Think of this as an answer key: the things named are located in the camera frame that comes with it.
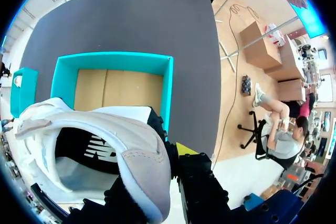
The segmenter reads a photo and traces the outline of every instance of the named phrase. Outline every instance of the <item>black office chair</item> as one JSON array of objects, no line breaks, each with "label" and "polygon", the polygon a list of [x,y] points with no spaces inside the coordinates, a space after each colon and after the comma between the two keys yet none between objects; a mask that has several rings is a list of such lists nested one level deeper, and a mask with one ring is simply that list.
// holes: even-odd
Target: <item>black office chair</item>
[{"label": "black office chair", "polygon": [[254,130],[250,130],[250,129],[246,129],[243,128],[241,124],[238,125],[238,129],[240,130],[244,130],[244,131],[249,131],[252,132],[252,136],[251,138],[248,140],[248,142],[246,143],[246,145],[241,144],[240,148],[245,149],[252,141],[254,143],[257,143],[257,148],[256,148],[256,154],[255,154],[255,158],[257,160],[262,160],[262,159],[271,159],[275,162],[277,162],[279,165],[281,165],[285,170],[287,170],[289,167],[292,166],[292,164],[294,163],[297,155],[288,158],[288,159],[279,159],[277,157],[274,157],[272,155],[270,155],[268,153],[268,148],[266,148],[266,151],[264,150],[264,148],[262,147],[262,142],[261,139],[263,137],[267,137],[268,135],[261,135],[261,132],[263,130],[264,125],[266,124],[266,120],[262,120],[262,121],[258,121],[259,125],[257,123],[257,118],[256,118],[256,113],[254,111],[250,111],[249,112],[250,115],[253,115],[253,119],[254,119]]}]

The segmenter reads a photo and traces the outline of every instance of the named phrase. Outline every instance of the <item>brown cardboard box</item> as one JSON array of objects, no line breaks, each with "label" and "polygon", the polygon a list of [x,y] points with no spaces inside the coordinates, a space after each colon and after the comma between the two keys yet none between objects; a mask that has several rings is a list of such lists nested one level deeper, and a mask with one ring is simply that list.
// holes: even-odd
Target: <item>brown cardboard box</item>
[{"label": "brown cardboard box", "polygon": [[262,192],[260,197],[264,200],[269,199],[270,197],[272,197],[274,194],[276,194],[278,191],[282,189],[285,182],[286,181],[284,179],[280,178],[277,182],[275,182],[275,185],[271,185],[264,192]]},{"label": "brown cardboard box", "polygon": [[151,106],[160,114],[163,76],[117,71],[85,70],[78,73],[75,110],[103,106]]},{"label": "brown cardboard box", "polygon": [[[264,26],[254,21],[240,32],[243,45],[254,41],[264,34]],[[266,37],[244,49],[247,63],[261,69],[282,65],[278,48]]]}]

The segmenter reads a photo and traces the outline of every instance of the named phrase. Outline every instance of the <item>black cable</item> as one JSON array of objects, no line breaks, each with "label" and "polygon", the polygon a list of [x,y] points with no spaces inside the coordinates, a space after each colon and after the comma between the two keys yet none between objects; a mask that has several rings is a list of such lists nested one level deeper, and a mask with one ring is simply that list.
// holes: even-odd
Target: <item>black cable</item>
[{"label": "black cable", "polygon": [[[233,37],[235,38],[237,49],[239,49],[239,44],[238,44],[238,40],[237,40],[237,38],[235,36],[235,33],[233,32],[232,26],[231,26],[231,18],[232,18],[232,13],[238,14],[239,11],[240,11],[240,8],[247,9],[250,12],[251,16],[255,19],[255,21],[258,22],[258,23],[260,23],[258,21],[259,15],[251,7],[249,7],[249,6],[242,6],[242,5],[239,5],[239,4],[233,4],[232,6],[230,6],[229,27],[230,27],[230,30],[231,30],[231,33],[232,33]],[[226,127],[227,119],[229,118],[229,116],[231,114],[231,111],[232,111],[232,109],[233,109],[233,107],[235,105],[235,102],[236,102],[237,88],[238,88],[238,85],[237,85],[237,81],[238,81],[238,61],[239,61],[239,52],[237,54],[237,62],[236,62],[235,96],[233,98],[232,106],[231,106],[231,108],[229,110],[229,113],[228,113],[228,115],[227,115],[227,117],[225,119],[225,122],[224,122],[221,143],[219,144],[219,150],[218,150],[217,156],[215,158],[215,162],[214,162],[214,166],[213,166],[212,170],[215,168],[215,166],[217,164],[217,160],[218,160],[219,154],[220,154],[221,149],[222,149],[222,144],[223,144],[223,138],[224,138],[224,132],[225,132],[225,127]]]},{"label": "black cable", "polygon": [[317,174],[317,175],[313,175],[311,178],[307,179],[305,182],[303,182],[302,184],[300,184],[296,189],[295,191],[292,191],[293,194],[296,194],[301,187],[305,186],[306,184],[308,184],[309,182],[313,181],[314,179],[316,178],[321,178],[324,176],[324,173],[322,174]]}]

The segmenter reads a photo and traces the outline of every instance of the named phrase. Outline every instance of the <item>floor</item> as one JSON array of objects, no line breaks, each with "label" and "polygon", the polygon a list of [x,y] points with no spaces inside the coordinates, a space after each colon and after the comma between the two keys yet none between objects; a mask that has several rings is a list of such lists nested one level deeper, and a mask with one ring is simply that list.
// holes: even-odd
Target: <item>floor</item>
[{"label": "floor", "polygon": [[[224,0],[215,0],[213,2],[213,9],[216,12]],[[240,40],[239,33],[250,25],[255,19],[252,17],[250,12],[246,9],[240,8],[238,14],[232,14],[232,30],[229,26],[230,18],[230,6],[233,4],[240,4],[246,6],[244,3],[240,3],[237,0],[229,0],[225,7],[216,15],[216,20],[221,20],[222,22],[217,23],[218,40],[221,41],[228,54],[236,51],[238,47],[243,44]],[[225,56],[225,53],[221,50],[221,56]],[[238,124],[249,128],[253,125],[253,119],[248,115],[248,112],[252,110],[252,100],[253,96],[244,97],[240,94],[241,79],[244,75],[248,75],[252,80],[252,85],[256,82],[260,83],[261,88],[268,94],[277,97],[277,82],[271,77],[267,76],[262,69],[254,67],[246,62],[244,51],[239,53],[239,56],[231,57],[233,64],[237,67],[237,83],[236,74],[232,71],[232,68],[228,60],[221,61],[222,69],[222,98],[221,98],[221,113],[219,116],[218,124],[218,134],[215,147],[215,156],[218,156],[218,161],[225,159],[230,159],[242,155],[246,155],[254,152],[255,145],[248,146],[245,150],[241,149],[239,146],[241,143],[246,143],[250,137],[250,134],[245,131],[241,131],[237,128]],[[255,109],[256,114],[259,119],[262,119],[265,114],[265,110],[262,108]]]},{"label": "floor", "polygon": [[[224,0],[216,0],[213,3],[214,11],[216,11]],[[232,4],[239,4],[238,1],[232,0],[226,4],[226,7],[216,16],[217,30],[219,41],[222,41],[228,53],[237,49],[234,36],[229,28],[229,7]],[[241,46],[239,32],[248,26],[254,19],[249,11],[241,9],[239,14],[233,14],[232,29],[237,37],[238,45]],[[234,65],[237,57],[232,57]],[[281,174],[282,168],[273,161],[257,161],[254,159],[253,152],[255,146],[251,145],[247,149],[242,150],[239,146],[245,143],[249,138],[249,133],[239,131],[237,124],[243,124],[246,127],[252,126],[252,118],[248,112],[252,109],[252,97],[243,97],[240,94],[241,78],[244,75],[251,77],[253,84],[259,82],[262,89],[269,95],[277,96],[276,82],[264,74],[261,69],[249,65],[245,61],[244,52],[240,52],[238,57],[238,73],[237,73],[237,90],[236,90],[236,74],[232,71],[227,60],[221,62],[222,69],[222,97],[221,97],[221,113],[218,124],[217,142],[215,147],[215,156],[218,157],[214,174],[222,187],[229,192],[229,206],[236,208],[243,202],[244,196],[255,193],[261,194],[268,188]],[[2,88],[3,97],[1,98],[1,116],[2,118],[10,117],[9,103],[10,90]],[[234,106],[229,114],[230,108],[234,102]],[[257,116],[261,119],[264,116],[264,110],[257,108]],[[15,150],[15,138],[12,132],[6,133],[9,144],[11,146],[13,156],[18,157],[18,151]],[[27,184],[31,184],[34,180],[25,174],[23,177]],[[176,181],[171,183],[171,212],[165,223],[183,223],[183,211],[181,195]]]}]

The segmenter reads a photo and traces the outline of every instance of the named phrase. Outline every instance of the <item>gray table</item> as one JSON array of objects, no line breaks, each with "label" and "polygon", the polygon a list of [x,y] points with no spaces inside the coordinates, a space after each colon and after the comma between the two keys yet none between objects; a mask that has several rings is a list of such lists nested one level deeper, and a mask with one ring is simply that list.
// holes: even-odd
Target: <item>gray table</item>
[{"label": "gray table", "polygon": [[211,156],[221,104],[221,63],[209,0],[71,0],[37,23],[21,68],[39,72],[36,102],[50,98],[57,58],[95,51],[174,57],[169,140]]}]

